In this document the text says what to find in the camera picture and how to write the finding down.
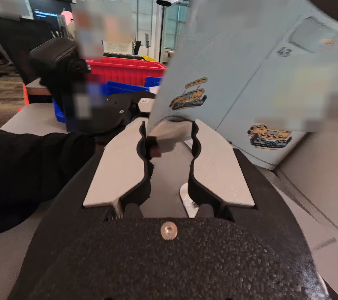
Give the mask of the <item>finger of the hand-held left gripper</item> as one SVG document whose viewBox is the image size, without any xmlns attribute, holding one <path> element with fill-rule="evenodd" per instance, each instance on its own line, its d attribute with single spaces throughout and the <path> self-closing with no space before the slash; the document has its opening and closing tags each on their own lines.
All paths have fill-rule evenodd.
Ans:
<svg viewBox="0 0 338 300">
<path fill-rule="evenodd" d="M 160 158 L 161 156 L 162 152 L 158 145 L 157 138 L 148 136 L 146 138 L 146 158 Z"/>
<path fill-rule="evenodd" d="M 141 98 L 138 102 L 138 109 L 140 113 L 150 113 L 154 102 L 154 98 Z"/>
</svg>

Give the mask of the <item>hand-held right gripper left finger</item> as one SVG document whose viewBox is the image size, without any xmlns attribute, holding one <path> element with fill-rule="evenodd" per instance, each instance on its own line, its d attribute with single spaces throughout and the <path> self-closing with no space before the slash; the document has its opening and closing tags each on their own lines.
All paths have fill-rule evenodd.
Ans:
<svg viewBox="0 0 338 300">
<path fill-rule="evenodd" d="M 137 118 L 106 146 L 83 201 L 84 208 L 113 207 L 118 218 L 132 203 L 141 206 L 151 192 L 146 159 L 146 118 Z"/>
</svg>

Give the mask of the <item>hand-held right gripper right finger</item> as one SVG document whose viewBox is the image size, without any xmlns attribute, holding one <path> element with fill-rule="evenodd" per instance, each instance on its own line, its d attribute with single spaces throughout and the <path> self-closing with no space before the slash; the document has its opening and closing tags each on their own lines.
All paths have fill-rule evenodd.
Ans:
<svg viewBox="0 0 338 300">
<path fill-rule="evenodd" d="M 191 138 L 188 195 L 192 201 L 198 206 L 209 204 L 215 215 L 229 207 L 253 209 L 254 199 L 230 143 L 201 120 L 192 122 Z"/>
</svg>

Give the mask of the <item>lego instruction booklet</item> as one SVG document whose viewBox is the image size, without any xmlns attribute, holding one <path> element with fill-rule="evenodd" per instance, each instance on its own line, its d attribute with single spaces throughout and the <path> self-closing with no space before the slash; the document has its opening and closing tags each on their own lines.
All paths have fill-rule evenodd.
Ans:
<svg viewBox="0 0 338 300">
<path fill-rule="evenodd" d="M 147 135 L 169 152 L 195 120 L 254 168 L 307 133 L 332 131 L 336 145 L 337 0 L 196 0 Z"/>
</svg>

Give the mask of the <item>person's left forearm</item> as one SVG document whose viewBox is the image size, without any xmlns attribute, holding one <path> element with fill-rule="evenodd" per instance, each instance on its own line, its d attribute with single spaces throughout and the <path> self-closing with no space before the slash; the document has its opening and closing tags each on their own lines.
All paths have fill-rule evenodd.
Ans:
<svg viewBox="0 0 338 300">
<path fill-rule="evenodd" d="M 81 133 L 15 134 L 0 131 L 0 232 L 19 225 L 104 147 Z"/>
</svg>

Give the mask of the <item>blue plastic bin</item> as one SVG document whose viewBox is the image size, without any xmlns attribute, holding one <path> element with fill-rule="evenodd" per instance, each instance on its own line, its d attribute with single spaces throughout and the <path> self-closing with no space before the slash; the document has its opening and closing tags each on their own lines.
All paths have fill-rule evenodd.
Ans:
<svg viewBox="0 0 338 300">
<path fill-rule="evenodd" d="M 119 83 L 119 82 L 114 82 L 114 81 L 107 81 L 105 84 L 105 89 L 106 89 L 107 95 L 136 93 L 139 91 L 150 92 L 149 87 Z"/>
<path fill-rule="evenodd" d="M 63 112 L 61 111 L 61 109 L 59 108 L 59 106 L 57 105 L 54 98 L 52 99 L 52 102 L 53 102 L 54 114 L 55 114 L 56 120 L 60 123 L 65 124 L 65 116 Z"/>
<path fill-rule="evenodd" d="M 158 87 L 160 86 L 162 81 L 162 77 L 154 77 L 154 76 L 147 76 L 145 83 L 144 83 L 144 87 Z"/>
</svg>

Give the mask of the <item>black display panel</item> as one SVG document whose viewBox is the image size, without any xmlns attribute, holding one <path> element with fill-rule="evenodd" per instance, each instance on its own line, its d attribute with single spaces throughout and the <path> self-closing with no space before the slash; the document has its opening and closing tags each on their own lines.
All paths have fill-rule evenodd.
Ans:
<svg viewBox="0 0 338 300">
<path fill-rule="evenodd" d="M 29 53 L 52 38 L 52 28 L 44 20 L 0 19 L 1 46 L 25 85 L 38 78 L 31 68 Z"/>
</svg>

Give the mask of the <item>red plastic bin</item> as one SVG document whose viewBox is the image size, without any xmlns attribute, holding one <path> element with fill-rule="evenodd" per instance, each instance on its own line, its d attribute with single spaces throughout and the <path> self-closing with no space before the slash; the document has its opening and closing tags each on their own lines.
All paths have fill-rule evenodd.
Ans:
<svg viewBox="0 0 338 300">
<path fill-rule="evenodd" d="M 91 73 L 101 80 L 143 86 L 147 77 L 163 77 L 167 67 L 159 62 L 104 57 L 87 60 Z"/>
</svg>

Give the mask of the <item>white book stand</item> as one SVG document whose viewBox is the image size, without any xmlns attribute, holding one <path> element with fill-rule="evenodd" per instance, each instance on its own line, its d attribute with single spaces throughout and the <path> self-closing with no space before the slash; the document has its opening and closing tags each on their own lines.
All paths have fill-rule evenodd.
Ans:
<svg viewBox="0 0 338 300">
<path fill-rule="evenodd" d="M 180 188 L 180 198 L 183 203 L 184 209 L 187 213 L 188 218 L 195 218 L 199 206 L 191 199 L 188 193 L 188 183 L 185 183 Z"/>
</svg>

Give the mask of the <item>black floor lamp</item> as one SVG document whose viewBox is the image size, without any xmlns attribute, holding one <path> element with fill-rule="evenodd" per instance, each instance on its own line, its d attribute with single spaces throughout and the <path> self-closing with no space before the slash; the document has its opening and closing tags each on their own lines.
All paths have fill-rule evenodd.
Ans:
<svg viewBox="0 0 338 300">
<path fill-rule="evenodd" d="M 158 62 L 161 63 L 165 13 L 166 13 L 166 8 L 171 7 L 172 3 L 167 0 L 157 0 L 156 3 L 162 8 L 159 54 L 158 54 Z"/>
</svg>

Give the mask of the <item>wall monitor screen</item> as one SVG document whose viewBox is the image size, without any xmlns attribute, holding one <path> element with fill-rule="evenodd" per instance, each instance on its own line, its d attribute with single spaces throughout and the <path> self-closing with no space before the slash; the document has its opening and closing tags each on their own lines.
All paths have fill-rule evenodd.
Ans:
<svg viewBox="0 0 338 300">
<path fill-rule="evenodd" d="M 48 22 L 54 31 L 60 32 L 58 15 L 68 11 L 72 13 L 72 0 L 28 0 L 35 20 Z"/>
</svg>

